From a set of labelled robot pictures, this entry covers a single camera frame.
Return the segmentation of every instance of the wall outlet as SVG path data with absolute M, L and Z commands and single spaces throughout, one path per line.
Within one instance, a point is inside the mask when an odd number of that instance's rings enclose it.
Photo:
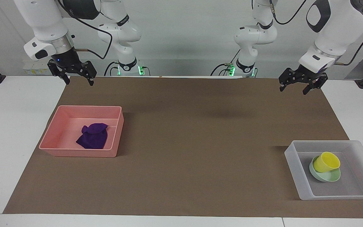
M 47 62 L 44 61 L 24 62 L 23 70 L 26 75 L 52 75 L 47 66 Z
M 32 69 L 34 70 L 36 75 L 51 75 L 46 62 L 35 62 Z
M 36 72 L 33 73 L 33 62 L 25 62 L 23 65 L 23 70 L 25 71 L 26 75 L 35 75 Z

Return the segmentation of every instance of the white table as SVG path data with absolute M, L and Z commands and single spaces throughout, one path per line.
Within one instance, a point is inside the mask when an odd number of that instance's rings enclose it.
M 363 219 L 283 218 L 284 227 L 363 227 Z
M 51 76 L 10 76 L 0 84 L 0 138 L 4 138 L 4 141 L 0 141 L 0 226 L 5 226 L 7 223 L 13 226 L 27 226 L 32 223 L 37 226 L 41 226 L 42 223 L 45 226 L 51 226 L 53 222 L 55 226 L 58 224 L 70 226 L 68 222 L 78 223 L 77 226 L 88 226 L 97 221 L 101 221 L 101 226 L 113 223 L 121 223 L 119 226 L 178 226 L 186 221 L 191 222 L 190 226 L 283 226 L 281 218 L 1 214 L 64 87 L 60 79 Z M 363 144 L 363 127 L 361 127 L 363 125 L 363 90 L 358 89 L 353 81 L 328 81 L 324 85 L 323 92 L 348 137 L 359 140 Z M 317 220 L 334 220 L 343 224 L 346 221 L 345 219 L 284 218 L 285 227 L 317 223 Z

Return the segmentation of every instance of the white wall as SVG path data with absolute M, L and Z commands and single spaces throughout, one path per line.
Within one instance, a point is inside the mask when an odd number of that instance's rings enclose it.
M 277 17 L 286 21 L 302 0 L 280 0 Z M 258 77 L 277 78 L 287 67 L 296 68 L 298 59 L 313 43 L 316 34 L 307 26 L 305 16 L 314 1 L 308 1 L 298 16 L 285 26 L 276 25 L 275 43 L 258 46 Z M 249 0 L 125 0 L 130 17 L 142 30 L 143 37 L 133 44 L 137 57 L 144 60 L 154 75 L 208 75 L 223 62 L 229 62 L 238 46 L 235 31 L 243 25 L 254 25 Z M 70 32 L 76 35 L 76 48 L 105 52 L 106 44 L 95 30 L 74 19 L 64 19 Z M 92 25 L 109 20 L 99 16 Z M 22 60 L 28 59 L 23 44 L 33 37 L 11 0 L 0 0 L 0 71 L 7 75 L 23 75 Z M 341 58 L 347 62 L 357 49 L 361 37 Z M 92 60 L 98 74 L 115 59 L 99 60 L 90 53 L 79 53 L 83 60 Z M 351 66 L 334 66 L 327 73 L 331 79 L 344 79 L 363 58 L 363 49 Z

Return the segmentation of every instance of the translucent plastic bin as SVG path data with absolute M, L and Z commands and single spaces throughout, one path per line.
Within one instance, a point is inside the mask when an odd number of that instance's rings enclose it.
M 312 158 L 324 151 L 341 161 L 337 182 L 320 182 L 310 174 Z M 293 141 L 285 157 L 302 200 L 363 200 L 363 146 L 359 141 Z
M 82 127 L 93 123 L 108 125 L 103 149 L 85 149 L 76 143 Z M 57 108 L 39 148 L 54 156 L 115 157 L 123 123 L 120 106 L 62 105 Z

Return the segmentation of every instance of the pink plastic bin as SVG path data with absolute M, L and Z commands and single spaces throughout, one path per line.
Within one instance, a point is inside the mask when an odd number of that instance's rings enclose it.
M 82 135 L 82 127 L 93 123 L 108 125 L 103 149 L 85 149 L 76 143 Z M 115 157 L 123 123 L 120 106 L 62 105 L 57 108 L 39 148 L 53 156 Z

